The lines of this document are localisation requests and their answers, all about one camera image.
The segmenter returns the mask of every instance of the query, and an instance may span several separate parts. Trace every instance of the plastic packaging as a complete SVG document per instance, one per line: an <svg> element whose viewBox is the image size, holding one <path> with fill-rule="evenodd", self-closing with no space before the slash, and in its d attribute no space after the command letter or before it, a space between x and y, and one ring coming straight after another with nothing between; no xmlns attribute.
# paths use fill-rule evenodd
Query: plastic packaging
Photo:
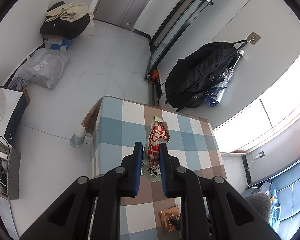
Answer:
<svg viewBox="0 0 300 240"><path fill-rule="evenodd" d="M34 55L28 57L17 69L13 80L21 77L41 87L55 88L69 57L65 52L53 49L38 49Z"/></svg>
<svg viewBox="0 0 300 240"><path fill-rule="evenodd" d="M93 30L94 30L93 14L89 12L89 16L90 16L90 22L88 23L84 31L78 36L79 38L91 38L93 36Z"/></svg>

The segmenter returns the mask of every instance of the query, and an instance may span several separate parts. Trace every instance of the black backpack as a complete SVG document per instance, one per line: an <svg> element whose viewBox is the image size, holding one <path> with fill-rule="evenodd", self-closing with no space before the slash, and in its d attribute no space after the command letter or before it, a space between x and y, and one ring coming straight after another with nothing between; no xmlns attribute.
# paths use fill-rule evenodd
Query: black backpack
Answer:
<svg viewBox="0 0 300 240"><path fill-rule="evenodd" d="M234 44L242 43L238 49ZM201 104L205 92L224 80L219 78L226 68L235 64L238 51L246 40L234 43L212 42L184 59L178 59L165 82L167 101L180 111L184 107L195 108Z"/></svg>

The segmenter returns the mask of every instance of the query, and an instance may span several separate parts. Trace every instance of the glass panel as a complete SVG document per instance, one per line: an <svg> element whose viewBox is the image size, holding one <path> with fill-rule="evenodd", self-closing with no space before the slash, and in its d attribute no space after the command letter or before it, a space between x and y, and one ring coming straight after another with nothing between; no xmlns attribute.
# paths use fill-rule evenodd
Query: glass panel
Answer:
<svg viewBox="0 0 300 240"><path fill-rule="evenodd" d="M189 17L199 8L199 4L201 3L200 0L195 0L188 9L184 12L184 14L180 17L180 19L176 22L176 24L172 27L169 31L167 36L162 40L159 47L155 50L152 59L151 65L157 60L157 58L161 55L164 51L165 47L169 44L172 40L174 35L178 32L178 30L183 26L183 24L189 19Z"/></svg>

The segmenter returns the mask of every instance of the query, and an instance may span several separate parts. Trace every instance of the white sticker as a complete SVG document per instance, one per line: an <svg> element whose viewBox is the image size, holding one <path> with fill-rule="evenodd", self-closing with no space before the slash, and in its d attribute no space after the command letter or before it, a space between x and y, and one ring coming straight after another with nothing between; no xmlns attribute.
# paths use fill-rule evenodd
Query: white sticker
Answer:
<svg viewBox="0 0 300 240"><path fill-rule="evenodd" d="M51 39L51 38L49 38L48 41L52 44L58 44L58 45L62 44L62 39Z"/></svg>
<svg viewBox="0 0 300 240"><path fill-rule="evenodd" d="M41 67L43 67L44 65L47 65L48 62L46 62L45 60L43 62L41 62L40 64L38 64L37 66L33 67L33 69L35 71L38 71Z"/></svg>

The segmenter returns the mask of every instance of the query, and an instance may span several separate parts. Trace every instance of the metal screw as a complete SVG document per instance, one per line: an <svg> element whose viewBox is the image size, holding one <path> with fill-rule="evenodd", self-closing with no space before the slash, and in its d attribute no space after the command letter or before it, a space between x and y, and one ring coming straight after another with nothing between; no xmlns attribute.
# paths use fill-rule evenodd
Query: metal screw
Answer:
<svg viewBox="0 0 300 240"><path fill-rule="evenodd" d="M224 179L223 177L221 177L221 176L216 176L216 177L214 178L214 181L215 181L216 183L222 184L222 183L225 181L225 179Z"/></svg>
<svg viewBox="0 0 300 240"><path fill-rule="evenodd" d="M115 169L115 172L116 172L116 173L124 173L125 170L126 170L126 169L125 169L124 167L120 166L120 167L117 167L117 168Z"/></svg>
<svg viewBox="0 0 300 240"><path fill-rule="evenodd" d="M88 179L86 177L80 177L77 181L79 184L85 184L88 181Z"/></svg>
<svg viewBox="0 0 300 240"><path fill-rule="evenodd" d="M185 167L183 167L183 166L177 167L177 172L179 172L179 173L184 173L184 172L186 172L186 171L187 171L187 168L185 168Z"/></svg>

